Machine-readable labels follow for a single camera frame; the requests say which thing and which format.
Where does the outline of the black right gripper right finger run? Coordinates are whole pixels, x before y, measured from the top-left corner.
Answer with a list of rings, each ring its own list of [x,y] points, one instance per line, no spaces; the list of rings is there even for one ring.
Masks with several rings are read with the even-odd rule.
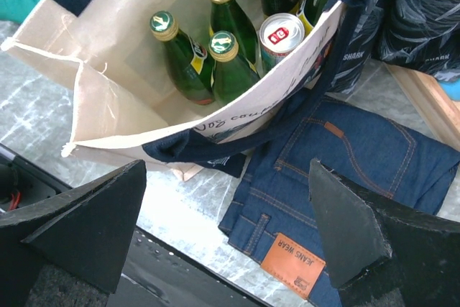
[[[458,306],[459,223],[372,192],[310,162],[331,285],[343,306]]]

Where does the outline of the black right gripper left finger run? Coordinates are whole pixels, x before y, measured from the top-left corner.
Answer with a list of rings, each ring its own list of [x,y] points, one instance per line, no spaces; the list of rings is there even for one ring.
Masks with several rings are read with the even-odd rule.
[[[144,196],[143,160],[1,214],[2,306],[105,306]]]

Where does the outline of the beige canvas tote bag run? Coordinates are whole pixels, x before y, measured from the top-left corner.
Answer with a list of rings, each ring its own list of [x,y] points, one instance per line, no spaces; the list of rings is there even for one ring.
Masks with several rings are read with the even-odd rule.
[[[260,0],[237,0],[254,24]],[[150,170],[171,169],[187,180],[203,167],[239,176],[253,134],[275,109],[323,66],[336,72],[332,49],[343,10],[368,0],[330,0],[299,47],[226,106],[199,106],[170,81],[161,44],[150,30],[159,10],[172,12],[193,39],[205,42],[209,0],[40,0],[2,50],[73,91],[73,125],[61,154],[123,165],[134,159]]]

